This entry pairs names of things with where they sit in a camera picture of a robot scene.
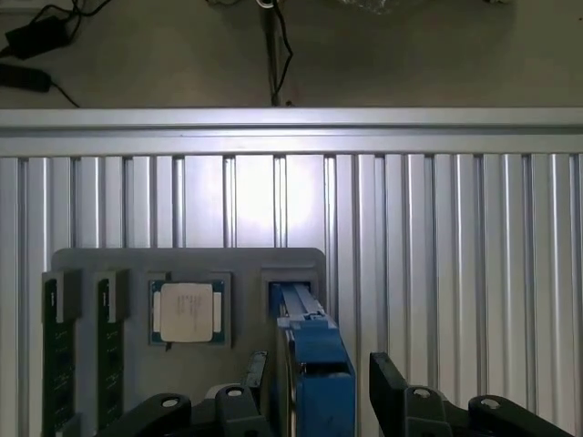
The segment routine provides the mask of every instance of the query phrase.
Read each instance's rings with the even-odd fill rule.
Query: slotted aluminum panel
[[[0,111],[0,433],[38,436],[41,272],[67,247],[313,247],[368,353],[581,435],[583,111]]]

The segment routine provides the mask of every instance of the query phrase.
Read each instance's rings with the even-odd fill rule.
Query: green circuit board
[[[124,326],[109,321],[109,279],[97,284],[97,429],[124,411]]]
[[[75,414],[75,321],[56,322],[57,282],[44,284],[43,437],[54,437]]]

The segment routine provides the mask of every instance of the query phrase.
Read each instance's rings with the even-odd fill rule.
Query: concrete floor
[[[372,15],[337,0],[292,0],[296,106],[583,106],[583,2],[423,0]],[[25,17],[0,15],[0,31]],[[26,62],[82,107],[269,105],[252,0],[114,0],[71,47]],[[0,107],[68,107],[55,92],[0,90]]]

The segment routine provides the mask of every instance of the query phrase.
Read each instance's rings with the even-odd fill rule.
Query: aluminum profile wall
[[[491,392],[580,435],[583,117],[413,112],[406,129],[353,112],[347,132],[342,111],[314,125],[292,111],[251,135],[196,125],[186,142],[116,117],[98,136],[85,119],[3,132],[0,113],[0,433],[40,433],[39,284],[56,250],[313,247],[359,372],[360,435],[378,435],[378,350],[459,405]]]

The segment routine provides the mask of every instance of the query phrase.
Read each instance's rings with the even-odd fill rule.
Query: green pcb
[[[109,321],[109,279],[97,284],[97,429],[124,411],[124,325]]]
[[[75,321],[56,322],[56,279],[44,284],[43,437],[75,414]]]

